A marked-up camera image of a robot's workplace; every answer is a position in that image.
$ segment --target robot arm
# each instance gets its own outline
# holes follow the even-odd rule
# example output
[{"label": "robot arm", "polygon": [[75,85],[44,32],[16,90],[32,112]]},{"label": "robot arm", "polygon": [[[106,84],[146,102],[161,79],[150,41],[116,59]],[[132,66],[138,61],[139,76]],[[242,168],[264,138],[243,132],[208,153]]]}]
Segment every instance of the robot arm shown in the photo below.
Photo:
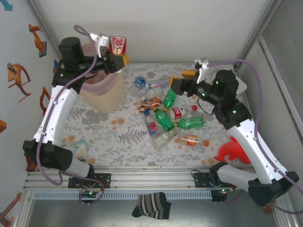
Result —
[{"label": "robot arm", "polygon": [[[127,57],[109,53],[108,42],[102,41],[107,40],[105,36],[98,37],[94,34],[90,35],[93,36],[93,40],[96,42],[99,55],[97,63],[91,72],[104,70],[106,74],[109,74],[121,70],[127,64]],[[54,101],[55,97],[66,84],[91,66],[93,57],[83,55],[80,40],[76,37],[63,39],[59,45],[59,51],[62,54],[62,59],[59,61],[59,69],[53,78],[53,88],[46,114],[33,140],[24,141],[23,150],[29,155],[31,160],[37,163],[37,146],[38,142],[43,139],[40,149],[40,162],[43,167],[54,168],[71,175],[94,179],[93,166],[79,161],[73,157],[70,150],[61,147],[64,122],[67,120],[73,103],[85,81],[85,77],[80,78],[68,86],[67,89],[60,94],[59,99]]]},{"label": "robot arm", "polygon": [[[214,185],[219,185],[222,182],[231,183],[247,191],[259,206],[266,206],[286,193],[292,184],[271,166],[257,145],[254,137],[255,123],[252,116],[245,105],[236,99],[239,83],[234,73],[229,70],[220,70],[217,72],[213,84],[208,84],[205,80],[200,81],[203,78],[201,68],[204,62],[196,62],[197,74],[194,79],[173,79],[171,88],[176,94],[183,95],[186,91],[187,96],[197,95],[202,100],[214,105],[214,114],[217,120],[240,143],[256,170],[256,173],[253,174],[226,163],[218,163],[210,168],[212,183]],[[298,175],[295,172],[288,172],[279,163],[259,133],[258,140],[269,159],[283,173],[297,182]]]}]

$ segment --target plastic bottle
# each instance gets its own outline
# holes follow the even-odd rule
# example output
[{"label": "plastic bottle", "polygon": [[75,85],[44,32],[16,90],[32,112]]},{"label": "plastic bottle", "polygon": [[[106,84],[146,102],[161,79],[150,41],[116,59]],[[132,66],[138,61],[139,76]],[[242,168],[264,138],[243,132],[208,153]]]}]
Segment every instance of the plastic bottle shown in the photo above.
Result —
[{"label": "plastic bottle", "polygon": [[146,83],[145,84],[145,88],[146,89],[153,89],[153,88],[156,88],[156,87],[161,87],[161,88],[166,88],[169,86],[169,81],[158,81],[158,80],[155,80],[155,81],[150,81],[149,83]]},{"label": "plastic bottle", "polygon": [[156,121],[153,116],[151,116],[150,112],[148,110],[144,111],[144,121],[147,126],[147,131],[151,136],[154,136],[157,134],[157,125]]},{"label": "plastic bottle", "polygon": [[195,148],[202,148],[202,147],[209,146],[209,141],[204,140],[200,136],[181,134],[181,135],[179,135],[179,139],[180,139],[179,140],[180,145],[186,145],[186,146],[191,146],[191,147],[195,147]]},{"label": "plastic bottle", "polygon": [[144,77],[138,77],[129,88],[129,93],[132,96],[138,95],[140,92],[145,91],[146,79]]},{"label": "plastic bottle", "polygon": [[156,149],[162,148],[166,145],[169,144],[169,142],[172,141],[172,139],[178,135],[180,133],[180,129],[179,128],[173,128],[172,130],[170,130],[169,132],[164,132],[164,133],[160,133],[158,134],[159,136],[156,136],[153,139],[153,146]]},{"label": "plastic bottle", "polygon": [[169,89],[167,92],[167,95],[165,96],[165,99],[163,101],[163,111],[167,112],[173,105],[176,100],[177,94],[172,90]]},{"label": "plastic bottle", "polygon": [[164,111],[159,110],[157,107],[155,107],[153,111],[156,114],[157,121],[165,131],[169,131],[175,127],[174,123],[169,119]]},{"label": "plastic bottle", "polygon": [[197,110],[196,105],[182,105],[172,108],[168,111],[168,116],[171,120],[178,120],[185,116],[192,115]]},{"label": "plastic bottle", "polygon": [[161,97],[164,95],[164,91],[160,87],[156,87],[153,89],[147,90],[147,92],[144,95],[138,95],[138,102],[139,104],[142,104],[148,100],[151,100],[154,97]]},{"label": "plastic bottle", "polygon": [[179,127],[182,129],[193,129],[203,127],[203,118],[202,117],[191,117],[188,119],[182,119],[179,122],[174,122],[175,127]]},{"label": "plastic bottle", "polygon": [[151,100],[144,102],[142,106],[136,108],[134,112],[136,115],[138,115],[139,113],[143,113],[145,110],[152,110],[154,107],[158,107],[160,105],[162,105],[162,101],[159,97],[156,96]]}]

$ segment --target green plastic bottle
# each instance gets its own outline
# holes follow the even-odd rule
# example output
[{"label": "green plastic bottle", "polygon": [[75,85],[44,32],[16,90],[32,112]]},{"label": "green plastic bottle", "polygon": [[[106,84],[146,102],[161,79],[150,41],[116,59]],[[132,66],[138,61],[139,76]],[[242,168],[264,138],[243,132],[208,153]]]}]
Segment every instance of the green plastic bottle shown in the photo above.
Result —
[{"label": "green plastic bottle", "polygon": [[169,119],[164,111],[159,110],[157,107],[155,107],[153,110],[156,114],[157,121],[165,131],[169,131],[175,127],[174,123]]},{"label": "green plastic bottle", "polygon": [[202,117],[191,117],[188,119],[182,119],[179,122],[174,122],[175,127],[182,129],[193,129],[203,127],[203,118]]},{"label": "green plastic bottle", "polygon": [[165,99],[163,101],[163,111],[167,112],[173,105],[176,100],[177,94],[172,90],[169,89],[167,92],[167,95],[165,96]]}]

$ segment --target striped sock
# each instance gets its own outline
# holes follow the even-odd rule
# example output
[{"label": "striped sock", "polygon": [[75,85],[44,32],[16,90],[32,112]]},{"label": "striped sock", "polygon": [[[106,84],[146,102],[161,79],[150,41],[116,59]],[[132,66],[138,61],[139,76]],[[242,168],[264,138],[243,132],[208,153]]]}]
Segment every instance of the striped sock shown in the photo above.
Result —
[{"label": "striped sock", "polygon": [[132,216],[137,218],[146,215],[156,219],[169,219],[170,206],[171,203],[166,201],[166,196],[162,192],[139,195]]}]

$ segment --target patterned tablecloth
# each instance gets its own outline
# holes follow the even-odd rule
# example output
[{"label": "patterned tablecloth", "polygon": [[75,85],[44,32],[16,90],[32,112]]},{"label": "patterned tablecloth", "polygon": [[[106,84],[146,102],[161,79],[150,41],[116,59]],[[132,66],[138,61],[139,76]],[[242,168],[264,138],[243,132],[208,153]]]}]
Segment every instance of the patterned tablecloth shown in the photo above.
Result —
[{"label": "patterned tablecloth", "polygon": [[[88,145],[87,162],[98,166],[198,166],[213,165],[213,158],[219,148],[229,142],[229,135],[215,116],[198,110],[204,127],[181,130],[185,133],[201,135],[210,141],[206,148],[189,148],[179,145],[174,139],[168,146],[156,150],[143,121],[143,115],[135,115],[137,102],[128,89],[135,77],[145,76],[148,80],[166,80],[169,76],[180,76],[182,70],[194,69],[192,64],[130,64],[124,69],[125,99],[114,113],[102,114],[88,106],[78,96],[65,125],[62,142],[84,140]],[[209,69],[211,82],[221,69],[232,70],[232,65]],[[197,97],[178,96],[175,105],[197,104]],[[201,106],[211,113],[212,106],[200,101]]]}]

